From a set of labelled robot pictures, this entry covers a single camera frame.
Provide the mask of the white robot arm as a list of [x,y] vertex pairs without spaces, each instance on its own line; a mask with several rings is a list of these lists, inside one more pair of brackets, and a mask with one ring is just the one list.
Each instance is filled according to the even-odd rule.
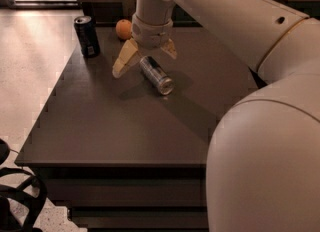
[[253,73],[221,118],[206,162],[210,232],[320,232],[320,27],[273,0],[137,0],[115,77],[144,49],[176,54],[180,6]]

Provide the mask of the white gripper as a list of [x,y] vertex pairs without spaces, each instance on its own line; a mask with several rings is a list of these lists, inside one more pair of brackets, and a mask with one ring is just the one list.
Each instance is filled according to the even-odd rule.
[[151,25],[134,14],[131,29],[133,38],[126,40],[122,46],[113,65],[112,75],[120,78],[140,61],[138,44],[146,49],[161,48],[172,59],[176,59],[175,44],[170,39],[172,27],[172,20],[163,25]]

